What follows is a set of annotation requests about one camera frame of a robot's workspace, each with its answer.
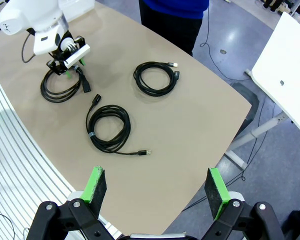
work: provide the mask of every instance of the white table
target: white table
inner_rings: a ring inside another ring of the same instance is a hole
[[[236,138],[225,153],[247,167],[232,150],[290,118],[300,129],[300,24],[284,12],[252,71],[246,73],[282,112],[250,133]]]

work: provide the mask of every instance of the person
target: person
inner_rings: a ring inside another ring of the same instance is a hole
[[[270,11],[275,12],[276,9],[282,4],[282,2],[283,2],[283,0],[276,0],[274,2],[274,4],[270,7]],[[263,7],[265,9],[267,9],[270,6],[271,3],[272,3],[272,0],[265,0],[265,2],[263,4]]]
[[[281,229],[286,239],[296,240],[300,235],[300,211],[292,211]]]
[[[209,0],[139,0],[141,23],[189,55]]]

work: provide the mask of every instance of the gray floor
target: gray floor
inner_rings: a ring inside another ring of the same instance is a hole
[[[98,0],[137,22],[140,22],[138,0]],[[247,78],[243,72],[251,69],[265,47],[272,30],[247,11],[235,4],[223,0],[210,1],[210,33],[208,43],[211,55],[223,73],[233,79]],[[220,74],[209,58],[208,48],[199,47],[207,36],[207,12],[193,50],[193,57],[207,66],[227,83],[233,81]],[[242,82],[258,95],[260,106],[265,94],[250,80]],[[272,117],[274,104],[266,98],[260,122],[264,123]],[[274,113],[281,110],[276,107]],[[256,118],[251,126],[258,125]],[[259,147],[262,139],[256,144]],[[252,143],[246,144],[235,152],[247,160],[252,149]],[[231,179],[240,171],[227,159],[222,159],[218,168],[225,179]],[[267,201],[272,204],[279,221],[282,223],[291,210],[300,210],[300,131],[289,120],[268,132],[262,148],[245,173],[246,181],[238,180],[229,187],[232,191],[241,192],[249,204]],[[205,196],[202,188],[193,197],[194,202]],[[165,231],[180,233],[186,231],[189,235],[202,238],[212,224],[213,218],[207,201],[180,213]],[[240,232],[234,232],[229,239],[242,239]]]

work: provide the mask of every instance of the white plastic container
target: white plastic container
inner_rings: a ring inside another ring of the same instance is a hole
[[[59,0],[59,7],[69,23],[94,9],[95,0]]]

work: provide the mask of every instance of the coiled black cable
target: coiled black cable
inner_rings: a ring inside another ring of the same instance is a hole
[[[73,69],[73,70],[75,70],[76,73],[78,73],[79,79],[73,86],[71,86],[67,90],[60,91],[60,92],[52,92],[48,89],[48,87],[47,87],[48,79],[52,74],[54,74],[54,71],[52,71],[50,69],[46,73],[46,75],[44,76],[44,78],[41,82],[41,85],[40,85],[41,95],[46,100],[48,100],[51,103],[56,103],[56,104],[63,103],[65,101],[69,100],[70,98],[72,98],[76,94],[76,92],[79,90],[81,84],[83,87],[83,91],[85,93],[91,91],[89,82],[87,81],[82,69],[78,66],[72,66],[70,69]]]
[[[136,67],[133,73],[133,77],[135,79],[137,86],[142,92],[152,97],[160,97],[170,93],[172,89],[174,89],[177,80],[179,79],[180,72],[179,71],[174,72],[170,67],[177,67],[177,66],[178,66],[177,63],[172,63],[172,62],[165,63],[165,62],[148,61]],[[149,68],[158,68],[165,71],[168,74],[170,79],[168,86],[162,89],[153,89],[149,87],[142,78],[142,72]]]
[[[90,120],[88,121],[90,112],[99,103],[100,100],[101,100],[101,96],[97,94],[93,99],[92,105],[85,118],[86,131],[93,145],[100,151],[107,154],[139,155],[139,156],[151,154],[150,150],[140,150],[137,152],[129,152],[129,153],[119,152],[119,150],[124,146],[124,144],[128,140],[131,131],[131,123],[130,123],[129,115],[127,111],[124,110],[121,106],[118,105],[102,106],[92,114]],[[97,121],[104,117],[116,117],[123,122],[122,130],[109,141],[104,141],[98,138],[95,134],[95,126]]]

